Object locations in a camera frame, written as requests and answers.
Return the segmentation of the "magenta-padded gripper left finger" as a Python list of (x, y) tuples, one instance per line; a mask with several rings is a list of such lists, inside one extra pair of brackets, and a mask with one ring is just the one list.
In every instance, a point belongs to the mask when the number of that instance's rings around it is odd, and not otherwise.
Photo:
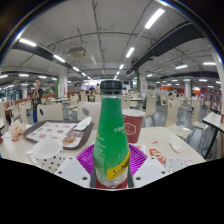
[(96, 173), (93, 149), (94, 145), (90, 145), (76, 157), (67, 158), (55, 172), (55, 175), (81, 187), (94, 188), (96, 186)]

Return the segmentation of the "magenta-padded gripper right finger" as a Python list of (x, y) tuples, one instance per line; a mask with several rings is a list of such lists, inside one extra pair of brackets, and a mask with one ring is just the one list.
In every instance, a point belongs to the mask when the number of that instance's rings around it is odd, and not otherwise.
[(140, 188), (168, 175), (168, 171), (155, 156), (147, 156), (133, 145), (129, 148), (129, 188)]

